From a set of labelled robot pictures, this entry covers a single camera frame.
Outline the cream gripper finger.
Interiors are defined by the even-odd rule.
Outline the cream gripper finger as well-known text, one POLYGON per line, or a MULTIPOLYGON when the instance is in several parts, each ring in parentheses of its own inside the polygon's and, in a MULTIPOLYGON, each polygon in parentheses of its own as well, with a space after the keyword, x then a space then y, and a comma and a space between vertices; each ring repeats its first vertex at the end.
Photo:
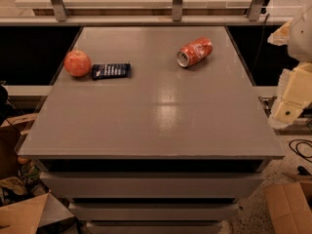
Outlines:
POLYGON ((287 45, 289 42, 289 31, 291 22, 285 22, 281 27, 275 30, 267 39, 267 42, 275 46, 287 45))
POLYGON ((290 126, 312 103, 312 63, 301 62, 293 70, 284 69, 279 78, 269 125, 273 129, 290 126))

